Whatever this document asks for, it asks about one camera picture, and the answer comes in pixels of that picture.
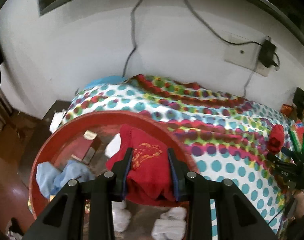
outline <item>silver screw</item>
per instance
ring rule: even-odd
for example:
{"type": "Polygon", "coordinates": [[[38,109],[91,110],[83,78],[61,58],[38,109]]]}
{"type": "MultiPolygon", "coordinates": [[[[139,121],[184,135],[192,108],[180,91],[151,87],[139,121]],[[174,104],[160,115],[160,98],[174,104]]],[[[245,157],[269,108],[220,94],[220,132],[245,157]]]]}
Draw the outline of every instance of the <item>silver screw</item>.
{"type": "Polygon", "coordinates": [[[77,180],[76,179],[70,179],[67,184],[69,186],[73,187],[77,184],[77,180]]]}
{"type": "Polygon", "coordinates": [[[106,171],[105,173],[104,173],[104,177],[106,177],[106,178],[110,178],[110,177],[112,177],[114,175],[114,173],[112,172],[112,171],[106,171]]]}
{"type": "Polygon", "coordinates": [[[233,182],[231,179],[224,179],[223,180],[223,183],[226,185],[226,186],[232,186],[233,182]]]}
{"type": "Polygon", "coordinates": [[[187,173],[187,176],[188,176],[189,178],[193,179],[193,178],[196,177],[196,173],[195,173],[194,171],[189,171],[189,172],[187,173]]]}

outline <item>wall socket plate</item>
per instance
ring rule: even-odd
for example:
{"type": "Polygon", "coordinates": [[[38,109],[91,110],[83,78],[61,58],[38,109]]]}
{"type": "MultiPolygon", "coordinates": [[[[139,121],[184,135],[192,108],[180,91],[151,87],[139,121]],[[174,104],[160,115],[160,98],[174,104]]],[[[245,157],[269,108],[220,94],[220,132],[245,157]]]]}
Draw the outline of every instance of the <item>wall socket plate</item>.
{"type": "MultiPolygon", "coordinates": [[[[233,43],[242,43],[249,40],[229,33],[228,41],[233,43]]],[[[253,70],[257,63],[259,50],[260,50],[260,46],[254,43],[240,45],[240,46],[228,44],[224,53],[224,60],[226,62],[230,62],[235,65],[239,65],[241,67],[245,67],[253,70]]],[[[258,62],[256,72],[262,76],[267,77],[270,72],[270,69],[263,66],[261,62],[258,62]]]]}

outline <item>power adapter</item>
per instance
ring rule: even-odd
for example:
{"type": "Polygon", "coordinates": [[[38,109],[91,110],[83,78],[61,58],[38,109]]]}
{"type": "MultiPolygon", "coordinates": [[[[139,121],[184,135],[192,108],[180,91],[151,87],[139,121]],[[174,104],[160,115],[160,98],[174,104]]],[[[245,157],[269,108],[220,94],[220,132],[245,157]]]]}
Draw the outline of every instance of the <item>power adapter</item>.
{"type": "Polygon", "coordinates": [[[270,40],[266,39],[261,46],[258,61],[260,61],[262,65],[267,68],[270,68],[271,66],[279,67],[278,64],[273,60],[275,49],[276,46],[272,44],[270,40]]]}

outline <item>brown floor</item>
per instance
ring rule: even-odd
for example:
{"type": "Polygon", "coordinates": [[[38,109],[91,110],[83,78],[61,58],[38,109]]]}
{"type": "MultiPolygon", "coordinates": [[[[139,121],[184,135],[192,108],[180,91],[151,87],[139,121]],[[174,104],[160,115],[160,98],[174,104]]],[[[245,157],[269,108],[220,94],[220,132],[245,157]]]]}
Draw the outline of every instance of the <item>brown floor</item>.
{"type": "Polygon", "coordinates": [[[23,129],[26,138],[20,142],[9,125],[0,132],[0,230],[5,232],[7,223],[15,217],[25,232],[34,219],[27,205],[28,188],[21,182],[17,169],[37,121],[22,113],[13,114],[11,120],[23,129]]]}

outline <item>white wall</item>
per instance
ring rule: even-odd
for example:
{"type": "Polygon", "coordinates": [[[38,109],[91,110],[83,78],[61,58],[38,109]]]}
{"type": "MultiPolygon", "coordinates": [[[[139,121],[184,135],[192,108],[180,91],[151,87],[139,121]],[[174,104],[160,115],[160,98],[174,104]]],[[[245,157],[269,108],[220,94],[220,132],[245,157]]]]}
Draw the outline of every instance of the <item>white wall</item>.
{"type": "MultiPolygon", "coordinates": [[[[122,74],[132,49],[130,11],[137,0],[73,0],[39,16],[37,0],[8,0],[0,11],[0,43],[8,64],[1,87],[13,107],[43,117],[56,99],[71,100],[93,79],[122,74]]],[[[254,74],[247,98],[279,109],[304,90],[304,48],[266,12],[244,0],[190,0],[221,35],[277,45],[278,72],[254,74]]],[[[145,0],[137,10],[138,51],[127,76],[150,73],[212,90],[243,94],[250,70],[223,61],[226,44],[182,0],[145,0]]]]}

